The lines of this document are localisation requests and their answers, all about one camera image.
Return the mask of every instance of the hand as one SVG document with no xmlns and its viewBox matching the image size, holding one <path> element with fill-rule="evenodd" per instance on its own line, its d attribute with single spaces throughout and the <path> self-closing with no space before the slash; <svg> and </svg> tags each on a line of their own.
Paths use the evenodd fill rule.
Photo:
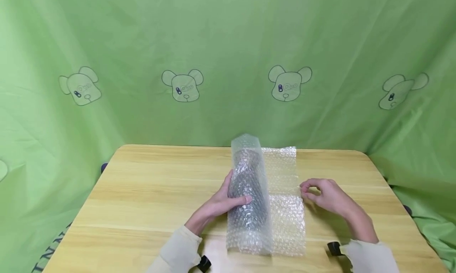
<svg viewBox="0 0 456 273">
<path fill-rule="evenodd" d="M 303 198 L 307 198 L 317 204 L 317 206 L 340 215 L 343 218 L 347 218 L 349 213 L 361 208 L 334 180 L 309 179 L 302 182 L 299 186 Z M 309 192 L 311 187 L 319 189 L 321 192 L 320 195 Z"/>
<path fill-rule="evenodd" d="M 353 239 L 369 243 L 378 243 L 372 219 L 334 180 L 309 179 L 302 182 L 301 195 L 313 201 L 317 206 L 342 216 L 348 224 Z M 311 187 L 320 190 L 320 195 L 309 192 Z"/>
<path fill-rule="evenodd" d="M 225 177 L 220 189 L 205 202 L 186 222 L 185 226 L 197 236 L 200 236 L 206 225 L 215 217 L 223 215 L 237 206 L 243 206 L 252 201 L 251 196 L 228 198 L 228 187 L 233 176 L 231 170 Z"/>
</svg>

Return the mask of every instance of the sleeve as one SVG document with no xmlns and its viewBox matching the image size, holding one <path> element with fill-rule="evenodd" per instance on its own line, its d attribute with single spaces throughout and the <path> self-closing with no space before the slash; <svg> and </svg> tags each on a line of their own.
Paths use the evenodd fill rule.
<svg viewBox="0 0 456 273">
<path fill-rule="evenodd" d="M 188 273 L 192 267 L 201 262 L 201 257 L 198 255 L 201 240 L 201 237 L 182 226 L 162 247 L 160 255 L 146 273 Z"/>
<path fill-rule="evenodd" d="M 382 242 L 351 240 L 343 250 L 351 261 L 353 273 L 399 273 L 393 252 Z"/>
</svg>

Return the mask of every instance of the green backdrop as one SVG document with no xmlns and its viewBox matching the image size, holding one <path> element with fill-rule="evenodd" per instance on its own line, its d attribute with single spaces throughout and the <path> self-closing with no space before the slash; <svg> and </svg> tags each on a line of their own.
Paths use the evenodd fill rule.
<svg viewBox="0 0 456 273">
<path fill-rule="evenodd" d="M 368 153 L 456 272 L 455 30 L 454 0 L 0 0 L 0 272 L 119 146 L 244 132 Z"/>
</svg>

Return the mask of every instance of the bubble wrap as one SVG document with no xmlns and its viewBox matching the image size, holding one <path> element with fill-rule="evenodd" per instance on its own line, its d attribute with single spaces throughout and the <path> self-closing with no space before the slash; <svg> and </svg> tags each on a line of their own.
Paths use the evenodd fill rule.
<svg viewBox="0 0 456 273">
<path fill-rule="evenodd" d="M 302 256 L 304 204 L 297 186 L 296 148 L 261 149 L 243 135 L 231 143 L 230 197 L 251 195 L 249 205 L 228 212 L 227 249 L 251 254 Z"/>
</svg>

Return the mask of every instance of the wooden table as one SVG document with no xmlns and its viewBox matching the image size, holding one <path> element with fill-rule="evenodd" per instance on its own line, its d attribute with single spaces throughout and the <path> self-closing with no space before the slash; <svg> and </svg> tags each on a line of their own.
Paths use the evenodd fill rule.
<svg viewBox="0 0 456 273">
<path fill-rule="evenodd" d="M 45 273 L 143 273 L 171 233 L 220 187 L 231 167 L 228 147 L 125 145 L 114 154 Z M 402 273 L 447 272 L 382 175 L 363 153 L 297 150 L 299 182 L 331 178 L 372 217 Z M 347 242 L 342 219 L 306 205 L 306 256 L 259 257 L 225 249 L 226 217 L 203 235 L 212 273 L 349 272 L 327 243 Z"/>
</svg>

